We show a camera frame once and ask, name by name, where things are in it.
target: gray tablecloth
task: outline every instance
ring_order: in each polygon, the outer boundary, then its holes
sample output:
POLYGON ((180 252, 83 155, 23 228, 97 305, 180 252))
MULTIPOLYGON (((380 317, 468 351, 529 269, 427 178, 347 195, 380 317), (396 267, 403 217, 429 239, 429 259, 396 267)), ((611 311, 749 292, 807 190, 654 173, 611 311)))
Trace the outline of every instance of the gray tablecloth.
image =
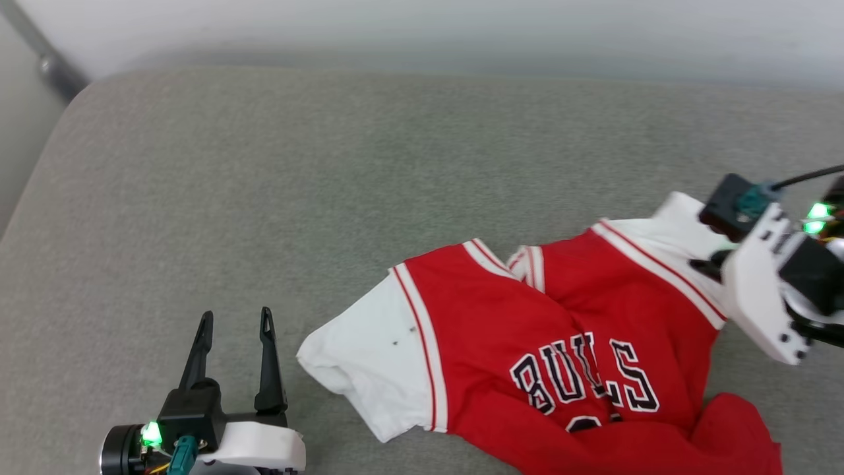
MULTIPOLYGON (((100 82, 0 242, 2 472, 96 472, 108 428, 154 418, 178 384, 207 309, 208 374, 226 411, 250 410, 267 305, 309 473, 514 473, 448 435, 379 444, 298 346, 410 256, 480 237, 505 258, 843 151, 844 97, 822 93, 256 68, 100 82)), ((841 473, 844 350, 788 367, 728 325, 713 360, 710 392, 757 405, 788 473, 841 473)))

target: jersey number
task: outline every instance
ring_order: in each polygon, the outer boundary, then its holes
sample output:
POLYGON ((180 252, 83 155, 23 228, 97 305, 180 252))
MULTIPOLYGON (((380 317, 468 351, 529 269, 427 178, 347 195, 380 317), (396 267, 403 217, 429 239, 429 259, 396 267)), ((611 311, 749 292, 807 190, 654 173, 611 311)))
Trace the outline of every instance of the jersey number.
MULTIPOLYGON (((633 349, 631 343, 614 339, 609 340, 609 345, 615 355, 616 366, 626 379, 621 385, 617 381, 601 383, 597 373, 592 370, 592 365, 589 363, 589 358, 587 358, 585 352, 585 348, 588 347, 589 356, 592 357, 592 361, 595 360, 592 332, 573 336, 570 344, 574 358, 583 368, 583 374, 596 397, 609 396, 616 407, 624 407, 626 401, 626 406, 631 411, 656 412, 659 410, 659 400, 650 380, 647 378, 647 374, 635 365, 635 363, 639 363, 639 358, 636 356, 636 350, 633 349)), ((540 347, 538 353, 543 359, 548 376, 551 378, 551 387, 556 398, 551 396, 548 386, 539 372, 537 359, 532 353, 524 355, 510 370, 513 382, 516 383, 517 388, 527 393, 527 400, 531 406, 536 407, 547 416, 554 411, 558 402, 569 404, 586 399, 583 378, 575 368, 572 356, 566 350, 565 341, 554 341, 549 345, 540 347)), ((575 419, 579 424, 572 427, 572 430, 585 429, 586 426, 594 427, 593 424, 597 422, 597 419, 589 416, 575 419)))

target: red jersey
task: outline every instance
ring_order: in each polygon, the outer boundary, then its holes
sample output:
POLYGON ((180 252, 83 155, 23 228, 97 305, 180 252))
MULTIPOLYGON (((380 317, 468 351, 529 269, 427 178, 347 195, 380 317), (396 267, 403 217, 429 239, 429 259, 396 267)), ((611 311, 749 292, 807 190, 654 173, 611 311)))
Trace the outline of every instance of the red jersey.
POLYGON ((722 313, 698 303, 716 296, 689 297, 608 236, 511 266, 479 240, 409 259, 298 359, 381 441, 420 425, 525 473, 781 472, 748 402, 719 396, 701 416, 722 313))

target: white sleeve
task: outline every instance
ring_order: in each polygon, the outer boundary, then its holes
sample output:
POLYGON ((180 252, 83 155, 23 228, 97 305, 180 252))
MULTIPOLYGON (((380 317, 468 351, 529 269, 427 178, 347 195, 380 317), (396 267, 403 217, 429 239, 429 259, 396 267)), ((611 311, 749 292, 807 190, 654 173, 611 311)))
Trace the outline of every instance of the white sleeve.
POLYGON ((425 351, 395 273, 311 333, 296 357, 320 384, 346 396, 381 442, 431 426, 425 351))

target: bulls jersey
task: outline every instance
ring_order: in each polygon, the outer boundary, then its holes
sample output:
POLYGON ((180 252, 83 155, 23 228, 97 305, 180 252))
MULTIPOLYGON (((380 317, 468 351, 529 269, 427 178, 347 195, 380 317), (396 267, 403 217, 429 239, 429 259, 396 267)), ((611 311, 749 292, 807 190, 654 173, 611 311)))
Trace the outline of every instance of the bulls jersey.
POLYGON ((669 257, 723 242, 660 240, 684 198, 509 265, 477 239, 408 259, 297 357, 382 442, 419 425, 525 473, 779 473, 749 403, 701 416, 725 315, 717 285, 669 257))

